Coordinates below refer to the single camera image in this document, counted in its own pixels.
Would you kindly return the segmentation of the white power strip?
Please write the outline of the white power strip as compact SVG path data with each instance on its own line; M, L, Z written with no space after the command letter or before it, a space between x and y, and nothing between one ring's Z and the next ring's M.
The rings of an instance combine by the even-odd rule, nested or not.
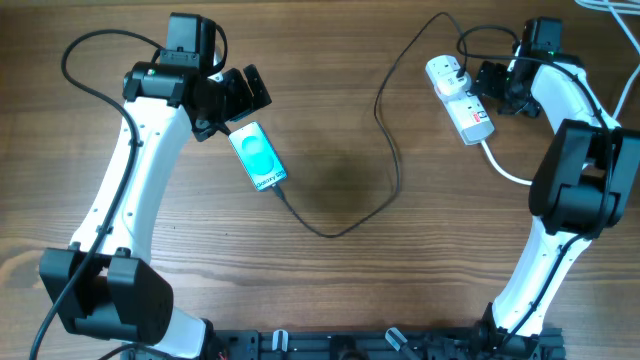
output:
M468 73L451 55L437 56L425 65L425 74L433 88L438 77L452 72L455 72L458 77ZM445 101L440 99L440 101L465 145L486 145L486 140L495 131L495 127L480 99L471 93L471 87L457 97Z

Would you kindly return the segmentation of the turquoise screen Galaxy smartphone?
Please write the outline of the turquoise screen Galaxy smartphone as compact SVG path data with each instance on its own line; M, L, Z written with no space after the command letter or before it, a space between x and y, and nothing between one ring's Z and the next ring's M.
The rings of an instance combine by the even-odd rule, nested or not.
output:
M233 131L229 141L257 191L287 178L284 165L258 122Z

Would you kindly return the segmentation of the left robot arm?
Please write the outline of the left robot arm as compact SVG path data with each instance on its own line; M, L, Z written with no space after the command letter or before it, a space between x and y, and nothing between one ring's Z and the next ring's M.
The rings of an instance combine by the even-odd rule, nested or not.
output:
M228 357L210 321L177 308L150 264L159 206L187 140L227 133L271 101L257 68L227 68L227 54L219 24L172 13L166 42L126 74L115 105L120 134L91 209L69 245L47 249L39 264L48 318L68 333L142 356Z

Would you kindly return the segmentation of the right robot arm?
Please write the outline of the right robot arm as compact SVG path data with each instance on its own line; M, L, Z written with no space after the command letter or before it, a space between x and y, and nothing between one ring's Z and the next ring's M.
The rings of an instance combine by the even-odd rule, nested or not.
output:
M563 52L562 22L528 20L510 56L483 55L474 95L501 102L501 113L545 114L554 131L528 198L529 239L490 308L492 347L528 344L569 268L602 231L616 225L639 167L639 134L601 107L583 63Z

